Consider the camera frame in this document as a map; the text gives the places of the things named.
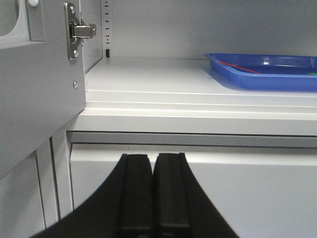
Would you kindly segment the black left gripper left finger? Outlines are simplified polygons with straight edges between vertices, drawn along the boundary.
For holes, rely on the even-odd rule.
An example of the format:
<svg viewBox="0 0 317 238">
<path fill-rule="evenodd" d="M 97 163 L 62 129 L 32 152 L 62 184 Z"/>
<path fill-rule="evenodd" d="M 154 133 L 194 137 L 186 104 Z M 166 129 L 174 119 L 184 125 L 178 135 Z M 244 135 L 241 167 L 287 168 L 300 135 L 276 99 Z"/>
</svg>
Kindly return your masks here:
<svg viewBox="0 0 317 238">
<path fill-rule="evenodd" d="M 153 229 L 152 168 L 147 155 L 127 156 L 120 228 Z"/>
</svg>

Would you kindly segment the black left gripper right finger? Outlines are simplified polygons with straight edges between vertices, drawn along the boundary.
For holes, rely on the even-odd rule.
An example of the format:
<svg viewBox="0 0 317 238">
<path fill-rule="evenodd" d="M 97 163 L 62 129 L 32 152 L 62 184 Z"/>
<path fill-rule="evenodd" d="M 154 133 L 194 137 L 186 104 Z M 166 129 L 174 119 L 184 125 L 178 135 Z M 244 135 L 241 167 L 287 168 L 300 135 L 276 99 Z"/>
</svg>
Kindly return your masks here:
<svg viewBox="0 0 317 238">
<path fill-rule="evenodd" d="M 178 154 L 160 153 L 154 168 L 156 222 L 159 228 L 190 228 Z"/>
</svg>

